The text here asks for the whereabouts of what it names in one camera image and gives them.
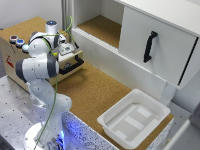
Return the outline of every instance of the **red marking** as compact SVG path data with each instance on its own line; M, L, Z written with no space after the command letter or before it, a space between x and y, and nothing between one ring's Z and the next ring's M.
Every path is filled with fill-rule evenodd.
M13 65L13 63L12 63L12 61L11 61L11 59L10 59L10 56L8 56L6 62L7 62L12 68L14 68L14 65Z

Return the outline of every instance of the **brown box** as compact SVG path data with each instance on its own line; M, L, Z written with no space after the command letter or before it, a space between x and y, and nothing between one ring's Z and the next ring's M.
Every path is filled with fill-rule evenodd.
M18 76L15 73L15 64L18 60L30 58L30 55L25 54L22 52L21 49L16 48L15 45L12 45L9 43L9 38L12 35L17 35L20 39L24 39L26 43L28 43L29 37L31 33L34 31L38 32L45 32L45 20L43 20L40 17L35 17L30 20L24 21L22 23L19 23L17 25L14 25L12 27L6 28L2 31L0 31L0 50L1 55L5 67L6 74L12 78L15 82L17 82L20 86L22 86L25 90L28 90L27 85L18 78ZM67 40L69 40L69 37L67 34L65 34L65 37ZM60 68L63 68L66 63L75 64L75 56L78 55L79 58L83 58L83 52L82 50L75 50L73 52L73 56L68 57L67 59L63 61L59 61ZM73 71L67 73L66 75L58 74L58 82L65 79L69 75L73 74L77 70L81 69L82 65L74 69ZM55 84L55 78L49 79L49 82L54 85Z

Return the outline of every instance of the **brown cork surface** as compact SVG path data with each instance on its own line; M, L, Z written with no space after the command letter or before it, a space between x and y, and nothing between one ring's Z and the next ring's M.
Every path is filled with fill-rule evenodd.
M78 28L116 48L119 47L121 25L116 22L113 22L103 16L97 16L94 19L78 25Z
M9 42L9 37L16 34L28 42L32 32L45 31L45 22L40 17L36 17L0 31L0 36ZM130 91L131 89L87 62L83 64L82 69L58 83L58 93L72 99L73 105L70 111L120 150L123 148L104 133L102 126L97 123L97 118ZM167 116L137 150L146 149L172 119L172 115Z

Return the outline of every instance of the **white plastic bin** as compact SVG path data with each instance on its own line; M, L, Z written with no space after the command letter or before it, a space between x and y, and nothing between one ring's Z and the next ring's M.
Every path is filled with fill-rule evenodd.
M169 113L169 108L135 89L97 120L118 144L135 149Z

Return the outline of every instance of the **black handle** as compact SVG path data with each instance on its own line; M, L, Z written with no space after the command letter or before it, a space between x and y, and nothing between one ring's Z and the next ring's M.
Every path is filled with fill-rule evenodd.
M146 50L145 50L145 53L144 53L144 63L148 62L151 59L151 56L149 54L150 54L150 51L151 51L152 40L156 36L158 36L158 33L152 31L151 35L148 38Z
M84 63L84 61L81 58L79 58L78 55L75 56L75 60L77 61L77 63L75 63L74 65L72 65L70 67L67 67L64 69L59 69L59 73L62 75L65 75Z

